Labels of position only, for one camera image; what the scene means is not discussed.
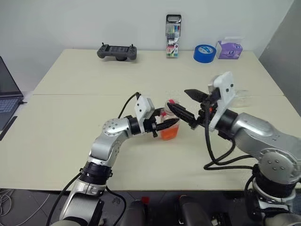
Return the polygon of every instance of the gray floor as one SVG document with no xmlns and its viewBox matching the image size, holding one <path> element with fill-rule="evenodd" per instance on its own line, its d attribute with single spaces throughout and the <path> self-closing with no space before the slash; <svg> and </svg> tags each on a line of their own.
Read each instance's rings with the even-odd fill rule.
<svg viewBox="0 0 301 226">
<path fill-rule="evenodd" d="M 200 204 L 210 215 L 214 212 L 228 212 L 233 226 L 256 226 L 246 215 L 244 199 L 241 193 L 231 192 L 201 192 L 201 191 L 174 191 L 174 192 L 144 192 L 144 191 L 131 191 L 119 192 L 123 195 L 129 204 L 130 202 L 141 199 L 146 196 L 150 198 L 148 205 L 148 226 L 174 226 L 178 225 L 174 212 L 174 203 L 182 194 L 195 197 L 199 200 Z M 46 199 L 47 193 L 33 192 L 28 190 L 15 190 L 12 194 L 12 209 L 6 216 L 0 217 L 0 223 L 5 226 L 15 226 L 25 219 L 27 219 Z M 57 195 L 51 194 L 45 205 L 39 210 L 29 221 L 23 226 L 43 226 L 47 220 L 48 214 L 51 210 Z M 59 205 L 57 206 L 52 222 L 56 222 L 59 213 L 63 207 L 64 196 Z M 102 218 L 107 220 L 106 225 L 111 226 L 119 213 L 123 209 L 123 203 L 119 198 L 105 193 L 102 196 L 105 202 Z M 295 199 L 295 212 L 301 214 L 301 195 L 299 194 Z"/>
</svg>

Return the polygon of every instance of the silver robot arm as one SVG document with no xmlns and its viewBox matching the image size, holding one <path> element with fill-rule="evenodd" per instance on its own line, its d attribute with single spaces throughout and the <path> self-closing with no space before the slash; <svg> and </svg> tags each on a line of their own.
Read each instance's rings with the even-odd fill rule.
<svg viewBox="0 0 301 226">
<path fill-rule="evenodd" d="M 241 151 L 258 160 L 253 168 L 251 198 L 246 200 L 252 219 L 262 219 L 262 213 L 268 217 L 291 214 L 294 188 L 301 178 L 301 139 L 278 131 L 267 121 L 227 109 L 235 96 L 231 72 L 215 77 L 208 87 L 209 94 L 185 90 L 200 103 L 197 119 L 179 104 L 168 104 L 169 108 L 192 129 L 208 125 L 209 131 L 218 130 L 219 136 L 234 140 Z"/>
<path fill-rule="evenodd" d="M 269 122 L 246 113 L 238 115 L 231 132 L 240 150 L 258 160 L 269 180 L 291 185 L 301 178 L 301 139 L 284 134 Z"/>
<path fill-rule="evenodd" d="M 102 133 L 92 144 L 85 167 L 63 206 L 60 221 L 52 226 L 98 225 L 104 204 L 100 196 L 106 189 L 107 179 L 112 176 L 111 168 L 122 143 L 136 134 L 153 132 L 156 137 L 156 131 L 179 120 L 170 119 L 157 124 L 155 116 L 159 116 L 159 112 L 149 98 L 139 96 L 135 104 L 137 117 L 111 119 L 103 125 Z"/>
</svg>

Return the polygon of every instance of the cable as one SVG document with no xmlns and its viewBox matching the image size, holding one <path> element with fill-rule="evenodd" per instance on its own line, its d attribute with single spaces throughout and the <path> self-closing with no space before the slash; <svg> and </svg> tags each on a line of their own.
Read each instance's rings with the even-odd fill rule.
<svg viewBox="0 0 301 226">
<path fill-rule="evenodd" d="M 19 105 L 24 105 L 26 104 L 27 102 L 24 102 L 24 101 L 19 101 Z"/>
<path fill-rule="evenodd" d="M 119 222 L 119 220 L 122 218 L 124 212 L 126 211 L 126 208 L 127 208 L 127 202 L 126 202 L 126 199 L 125 199 L 122 195 L 117 194 L 117 193 L 111 191 L 111 190 L 108 188 L 108 186 L 106 186 L 106 189 L 107 189 L 107 191 L 108 191 L 109 193 L 111 193 L 112 195 L 117 196 L 117 197 L 119 197 L 120 199 L 122 199 L 123 204 L 124 204 L 123 210 L 122 210 L 121 214 L 119 215 L 119 217 L 117 218 L 117 220 L 116 220 L 115 223 L 113 224 L 113 226 L 116 226 L 116 224 Z"/>
<path fill-rule="evenodd" d="M 120 112 L 120 114 L 119 114 L 119 116 L 118 116 L 118 118 L 120 119 L 120 117 L 121 117 L 121 115 L 122 115 L 122 113 L 123 113 L 123 111 L 124 111 L 124 109 L 126 108 L 126 106 L 127 106 L 127 104 L 128 104 L 128 102 L 130 102 L 130 100 L 131 99 L 133 99 L 133 97 L 139 97 L 141 94 L 139 93 L 139 92 L 135 92 L 127 101 L 126 101 L 126 103 L 124 104 L 124 106 L 123 106 L 123 108 L 121 109 L 121 112 Z"/>
<path fill-rule="evenodd" d="M 47 222 L 46 222 L 46 226 L 49 226 L 50 225 L 50 220 L 52 218 L 52 215 L 53 215 L 53 212 L 55 211 L 55 208 L 58 204 L 58 202 L 60 201 L 61 197 L 63 196 L 63 194 L 65 193 L 65 191 L 67 190 L 68 187 L 70 187 L 70 185 L 80 176 L 80 173 L 78 173 L 65 187 L 64 189 L 60 192 L 60 194 L 58 195 L 55 203 L 53 204 L 52 208 L 51 208 L 51 211 L 49 213 L 49 216 L 47 218 Z"/>
<path fill-rule="evenodd" d="M 244 189 L 245 198 L 247 197 L 248 187 L 250 186 L 250 183 L 253 181 L 254 178 L 255 175 L 252 175 L 246 182 L 245 189 Z"/>
<path fill-rule="evenodd" d="M 11 210 L 11 195 L 14 192 L 14 189 L 6 189 L 4 191 L 0 191 L 0 217 L 7 215 Z M 6 213 L 3 212 L 3 204 L 9 200 L 9 208 Z"/>
<path fill-rule="evenodd" d="M 27 222 L 29 219 L 31 219 L 42 207 L 43 207 L 43 205 L 46 203 L 46 201 L 48 200 L 48 198 L 49 198 L 49 196 L 50 196 L 50 194 L 47 196 L 47 198 L 45 199 L 45 201 L 39 206 L 39 208 L 37 208 L 37 210 L 36 211 L 34 211 L 25 221 L 23 221 L 22 223 L 20 223 L 20 224 L 17 224 L 17 225 L 15 225 L 15 226 L 20 226 L 20 225 L 22 225 L 22 224 L 24 224 L 25 222 Z"/>
<path fill-rule="evenodd" d="M 135 93 L 134 93 L 127 101 L 126 101 L 126 103 L 124 104 L 124 106 L 123 106 L 123 108 L 121 109 L 121 112 L 120 112 L 120 114 L 119 114 L 119 116 L 118 116 L 119 119 L 120 119 L 120 117 L 121 117 L 121 115 L 122 115 L 124 109 L 126 108 L 128 102 L 130 102 L 130 100 L 133 99 L 135 96 L 136 96 L 137 99 L 138 99 L 140 95 L 141 95 L 141 94 L 140 94 L 139 92 L 135 92 Z M 127 208 L 127 202 L 126 202 L 125 198 L 124 198 L 122 195 L 117 194 L 117 193 L 111 191 L 111 190 L 108 188 L 108 186 L 106 186 L 106 189 L 107 189 L 107 191 L 108 191 L 109 193 L 111 193 L 112 195 L 114 195 L 114 196 L 119 197 L 120 199 L 122 199 L 122 201 L 123 201 L 123 203 L 124 203 L 123 210 L 122 210 L 121 214 L 119 215 L 119 217 L 117 218 L 117 220 L 116 220 L 115 223 L 113 224 L 113 226 L 115 226 L 115 225 L 119 222 L 119 220 L 122 218 L 123 214 L 125 213 L 126 208 Z"/>
<path fill-rule="evenodd" d="M 209 152 L 209 155 L 210 155 L 210 158 L 212 160 L 212 162 L 206 164 L 204 166 L 204 169 L 205 170 L 229 170 L 229 169 L 249 169 L 249 170 L 252 170 L 253 167 L 251 166 L 224 166 L 224 167 L 211 167 L 212 165 L 218 165 L 218 166 L 223 166 L 223 165 L 228 165 L 230 163 L 233 163 L 233 162 L 236 162 L 238 160 L 241 160 L 241 159 L 246 159 L 246 158 L 252 158 L 251 155 L 243 155 L 243 156 L 239 156 L 237 158 L 234 158 L 234 159 L 231 159 L 231 160 L 228 160 L 228 161 L 224 161 L 224 162 L 220 162 L 220 160 L 226 158 L 227 156 L 229 156 L 236 144 L 235 144 L 235 140 L 234 139 L 231 139 L 232 141 L 232 147 L 230 148 L 230 150 L 228 150 L 225 154 L 223 154 L 222 156 L 220 156 L 219 158 L 215 158 L 214 154 L 213 154 L 213 151 L 211 149 L 211 143 L 210 143 L 210 135 L 209 135 L 209 114 L 210 114 L 210 102 L 207 101 L 205 103 L 205 139 L 206 139 L 206 145 L 207 145 L 207 149 L 208 149 L 208 152 Z"/>
</svg>

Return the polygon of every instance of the purple tissue box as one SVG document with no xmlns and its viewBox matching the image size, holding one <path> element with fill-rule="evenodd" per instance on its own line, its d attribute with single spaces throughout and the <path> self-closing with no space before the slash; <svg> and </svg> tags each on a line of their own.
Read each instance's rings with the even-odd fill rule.
<svg viewBox="0 0 301 226">
<path fill-rule="evenodd" d="M 240 44 L 224 43 L 218 41 L 216 44 L 216 57 L 218 59 L 238 59 L 243 48 Z"/>
</svg>

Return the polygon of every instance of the game controller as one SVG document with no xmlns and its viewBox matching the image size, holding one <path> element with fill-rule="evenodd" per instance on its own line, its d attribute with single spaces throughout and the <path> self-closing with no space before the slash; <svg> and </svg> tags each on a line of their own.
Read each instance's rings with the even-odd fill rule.
<svg viewBox="0 0 301 226">
<path fill-rule="evenodd" d="M 127 58 L 135 60 L 137 58 L 137 48 L 133 44 L 129 47 L 126 46 L 109 46 L 104 44 L 97 51 L 99 58 L 103 59 L 106 56 L 115 57 L 118 61 L 125 61 Z"/>
</svg>

